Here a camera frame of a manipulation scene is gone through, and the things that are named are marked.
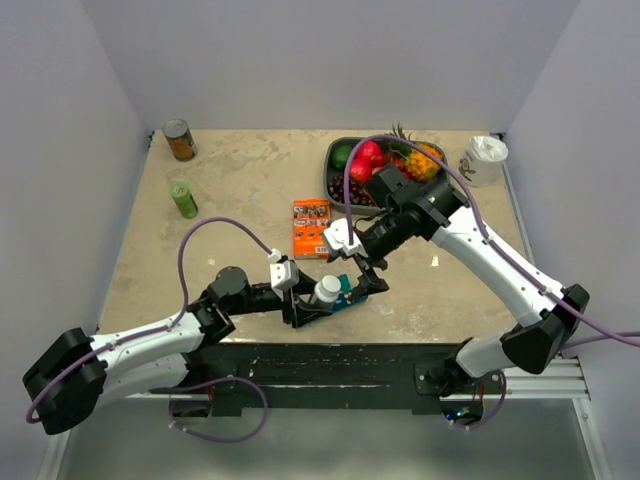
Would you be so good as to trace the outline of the white pill bottle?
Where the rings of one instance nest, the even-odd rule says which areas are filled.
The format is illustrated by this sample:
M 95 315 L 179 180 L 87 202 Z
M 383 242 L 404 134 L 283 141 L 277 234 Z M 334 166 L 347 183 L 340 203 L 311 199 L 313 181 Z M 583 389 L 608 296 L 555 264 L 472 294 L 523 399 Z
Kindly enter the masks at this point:
M 313 289 L 309 303 L 316 307 L 332 309 L 341 294 L 341 281 L 334 275 L 325 275 Z

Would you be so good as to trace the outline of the teal weekly pill organizer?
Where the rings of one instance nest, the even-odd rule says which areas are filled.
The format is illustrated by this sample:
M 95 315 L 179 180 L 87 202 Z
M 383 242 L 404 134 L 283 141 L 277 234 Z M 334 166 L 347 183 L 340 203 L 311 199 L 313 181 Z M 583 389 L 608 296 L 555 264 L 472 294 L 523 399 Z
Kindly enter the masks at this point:
M 364 295 L 357 300 L 351 300 L 350 295 L 354 289 L 354 285 L 350 281 L 347 274 L 341 274 L 338 276 L 338 280 L 341 283 L 341 291 L 338 295 L 336 302 L 332 306 L 332 312 L 337 313 L 355 305 L 364 303 L 368 300 L 368 296 Z

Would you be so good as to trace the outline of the white bottle cap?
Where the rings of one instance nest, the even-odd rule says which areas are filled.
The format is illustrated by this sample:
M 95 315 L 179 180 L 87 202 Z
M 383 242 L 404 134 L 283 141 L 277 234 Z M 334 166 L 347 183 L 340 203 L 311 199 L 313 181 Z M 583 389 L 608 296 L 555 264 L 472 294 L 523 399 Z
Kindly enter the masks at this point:
M 327 297 L 337 296 L 341 292 L 341 281 L 336 276 L 326 275 L 319 283 L 319 290 Z

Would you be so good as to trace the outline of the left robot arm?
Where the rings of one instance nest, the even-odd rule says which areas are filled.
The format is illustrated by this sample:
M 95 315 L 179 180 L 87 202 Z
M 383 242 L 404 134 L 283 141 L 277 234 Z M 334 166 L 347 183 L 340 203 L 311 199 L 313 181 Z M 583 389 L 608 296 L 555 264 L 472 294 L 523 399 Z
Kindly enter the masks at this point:
M 49 435 L 83 422 L 99 401 L 179 386 L 200 390 L 207 368 L 187 354 L 230 335 L 236 315 L 279 311 L 299 328 L 331 315 L 341 293 L 334 275 L 314 280 L 292 262 L 274 264 L 267 283 L 252 284 L 239 267 L 226 267 L 185 310 L 145 327 L 93 335 L 62 333 L 24 374 L 31 404 L 26 420 Z

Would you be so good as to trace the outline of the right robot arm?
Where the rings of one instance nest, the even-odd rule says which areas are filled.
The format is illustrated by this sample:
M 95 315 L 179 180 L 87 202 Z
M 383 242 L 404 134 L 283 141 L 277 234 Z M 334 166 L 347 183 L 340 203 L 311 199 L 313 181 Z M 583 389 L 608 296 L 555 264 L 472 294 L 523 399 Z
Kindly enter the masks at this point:
M 481 220 L 471 202 L 448 180 L 425 185 L 386 166 L 366 182 L 365 189 L 384 212 L 362 233 L 345 218 L 323 233 L 329 258 L 352 258 L 362 275 L 353 298 L 387 290 L 375 274 L 385 258 L 412 237 L 445 250 L 476 275 L 511 312 L 514 327 L 490 338 L 468 340 L 432 379 L 469 392 L 481 376 L 511 366 L 542 373 L 578 326 L 589 293 L 579 284 L 563 286 L 529 263 Z

